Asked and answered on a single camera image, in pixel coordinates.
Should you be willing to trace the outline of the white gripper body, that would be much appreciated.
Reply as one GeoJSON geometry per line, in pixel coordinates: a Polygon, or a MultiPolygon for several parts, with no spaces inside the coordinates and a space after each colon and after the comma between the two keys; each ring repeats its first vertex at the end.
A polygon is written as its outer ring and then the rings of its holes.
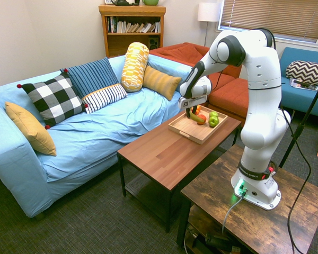
{"type": "Polygon", "coordinates": [[[207,95],[203,95],[197,98],[184,98],[181,96],[178,101],[178,106],[180,109],[190,108],[199,104],[206,102],[207,95]]]}

